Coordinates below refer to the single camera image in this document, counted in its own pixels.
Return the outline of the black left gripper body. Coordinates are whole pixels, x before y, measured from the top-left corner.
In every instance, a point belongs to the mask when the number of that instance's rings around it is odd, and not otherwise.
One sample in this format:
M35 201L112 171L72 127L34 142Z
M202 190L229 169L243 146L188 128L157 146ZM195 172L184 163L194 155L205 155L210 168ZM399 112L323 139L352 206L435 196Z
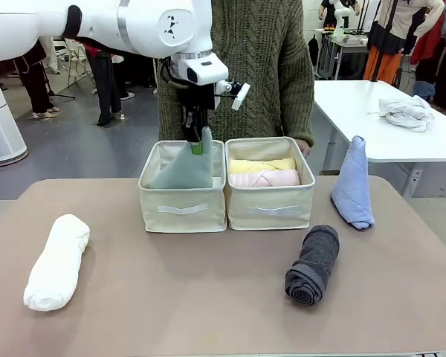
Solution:
M189 84L185 89L177 89L178 101L188 110L194 108L201 110L215 110L218 101L215 97L215 85L213 83L204 86Z

